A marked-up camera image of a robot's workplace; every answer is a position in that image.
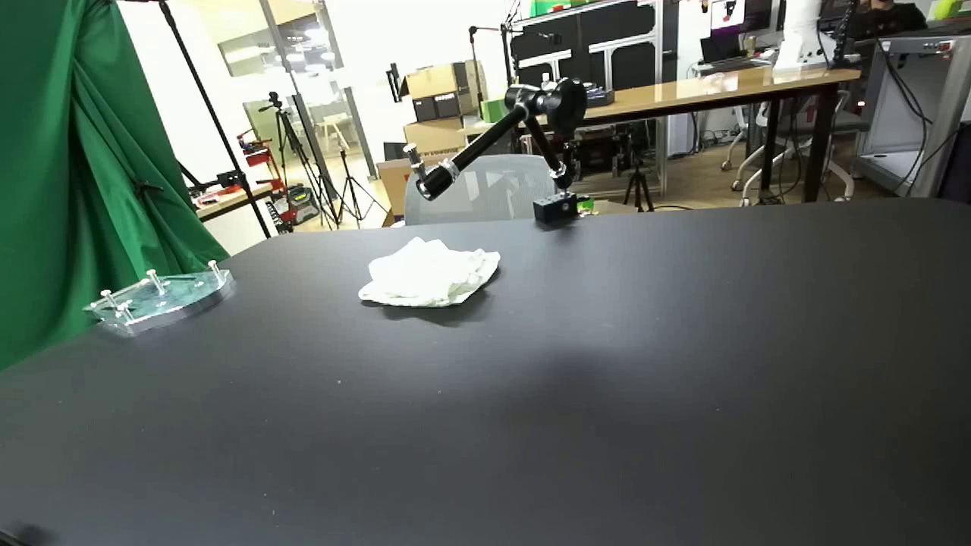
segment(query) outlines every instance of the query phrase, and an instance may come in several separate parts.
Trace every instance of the black table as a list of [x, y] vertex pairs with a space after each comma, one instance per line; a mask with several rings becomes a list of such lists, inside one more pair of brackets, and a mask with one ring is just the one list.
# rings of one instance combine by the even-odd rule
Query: black table
[[[410, 236], [462, 310], [360, 306]], [[971, 210], [282, 236], [241, 295], [0, 375], [0, 522], [60, 542], [967, 546]]]

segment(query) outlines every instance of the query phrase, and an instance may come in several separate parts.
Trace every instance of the green cloth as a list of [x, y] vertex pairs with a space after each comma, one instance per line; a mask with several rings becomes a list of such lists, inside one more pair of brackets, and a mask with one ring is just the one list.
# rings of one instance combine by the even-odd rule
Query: green cloth
[[111, 0], [0, 19], [0, 371], [91, 326], [86, 303], [224, 248], [198, 221]]

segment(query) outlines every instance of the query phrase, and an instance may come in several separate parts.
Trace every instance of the tripod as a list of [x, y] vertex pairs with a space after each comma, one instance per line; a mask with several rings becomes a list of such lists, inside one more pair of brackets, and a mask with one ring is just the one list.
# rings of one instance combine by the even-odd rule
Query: tripod
[[282, 107], [282, 101], [278, 101], [278, 94], [277, 92], [269, 92], [269, 107], [263, 107], [263, 108], [273, 108], [273, 115], [277, 115], [277, 151], [278, 151], [278, 169], [282, 169], [282, 179], [286, 179], [286, 151], [292, 147], [296, 154], [297, 154], [297, 160], [302, 160], [302, 167], [305, 167], [305, 175], [306, 175], [306, 183], [311, 183], [311, 193], [312, 193], [312, 205], [334, 223], [334, 228], [339, 228], [339, 214], [344, 214], [344, 210], [346, 210], [346, 202], [344, 202], [344, 196], [339, 196], [339, 210], [334, 205], [334, 199], [329, 196], [329, 190], [325, 190], [325, 183], [322, 183], [322, 175], [317, 174], [317, 167], [311, 164], [311, 154], [306, 154], [306, 147], [305, 147], [305, 142], [302, 142], [302, 137], [297, 137], [297, 131], [296, 131], [296, 122], [292, 122], [292, 115], [286, 112], [286, 107]]
[[374, 205], [380, 205], [381, 212], [388, 212], [371, 190], [360, 179], [353, 175], [353, 167], [346, 164], [346, 147], [339, 147], [339, 164], [344, 164], [344, 190], [339, 190], [339, 202], [346, 202], [346, 193], [353, 193], [353, 217], [355, 223], [360, 228], [360, 221], [366, 217], [366, 212]]

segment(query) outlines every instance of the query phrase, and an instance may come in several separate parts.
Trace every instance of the white cloth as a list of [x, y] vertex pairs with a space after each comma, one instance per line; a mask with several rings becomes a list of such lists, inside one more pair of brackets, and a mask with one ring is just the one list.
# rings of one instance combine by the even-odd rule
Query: white cloth
[[452, 252], [441, 239], [410, 239], [401, 252], [366, 263], [360, 301], [386, 306], [457, 306], [497, 271], [497, 252]]

